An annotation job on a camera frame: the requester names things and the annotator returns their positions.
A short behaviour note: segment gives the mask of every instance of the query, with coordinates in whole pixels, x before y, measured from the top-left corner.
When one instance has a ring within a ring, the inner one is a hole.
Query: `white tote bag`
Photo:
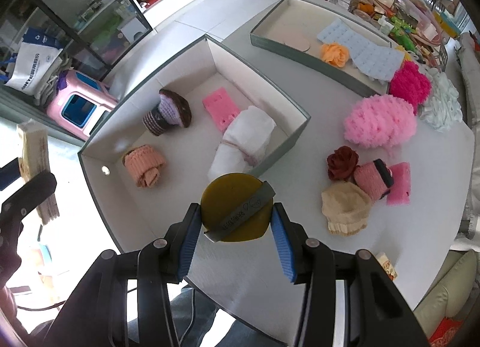
[[[62,52],[59,42],[32,27],[23,35],[11,78],[7,86],[34,95],[40,80]]]

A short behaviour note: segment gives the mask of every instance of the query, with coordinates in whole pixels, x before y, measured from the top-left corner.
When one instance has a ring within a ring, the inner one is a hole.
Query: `white box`
[[[187,129],[175,128],[155,137],[142,119],[159,102],[163,87],[187,99],[193,119]],[[97,209],[120,249],[141,249],[163,237],[171,224],[183,218],[190,203],[200,202],[222,139],[202,99],[220,87],[241,110],[253,104],[277,123],[265,158],[250,172],[255,176],[295,145],[310,119],[276,85],[221,43],[203,36],[190,44],[129,93],[79,152]],[[143,144],[154,146],[167,161],[151,189],[137,188],[122,164],[125,152]]]

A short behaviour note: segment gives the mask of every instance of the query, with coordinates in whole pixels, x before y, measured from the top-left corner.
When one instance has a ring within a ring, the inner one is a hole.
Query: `blue gripper pad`
[[[270,220],[273,238],[277,246],[278,256],[282,264],[283,273],[290,282],[297,279],[297,272],[295,270],[295,259],[292,250],[292,245],[287,237],[285,227],[283,226],[277,208],[274,206],[272,210],[272,219]]]
[[[177,277],[181,281],[190,269],[191,260],[194,257],[195,247],[197,246],[198,235],[202,227],[202,218],[200,214],[200,207],[195,211],[190,225],[185,234],[185,239],[181,245],[178,255],[178,270]]]

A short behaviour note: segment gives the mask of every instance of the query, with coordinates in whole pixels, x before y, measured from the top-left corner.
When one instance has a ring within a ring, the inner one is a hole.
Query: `cable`
[[[188,333],[190,332],[191,328],[194,326],[194,321],[195,321],[195,289],[191,290],[191,321],[190,324],[188,325],[187,329],[183,333],[183,335],[180,338],[180,346],[182,346],[182,343],[184,339],[188,336]]]
[[[66,301],[60,301],[60,302],[57,302],[56,304],[47,306],[46,308],[25,308],[23,306],[18,306],[18,305],[17,305],[17,308],[22,310],[28,310],[29,312],[42,312],[43,310],[58,308],[60,305],[63,305],[65,302]]]

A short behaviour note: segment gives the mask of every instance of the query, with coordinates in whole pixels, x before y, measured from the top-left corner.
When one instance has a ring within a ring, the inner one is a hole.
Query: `crocheted cup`
[[[143,124],[154,136],[160,136],[174,126],[189,127],[191,111],[188,101],[168,89],[160,90],[160,103],[143,118]]]

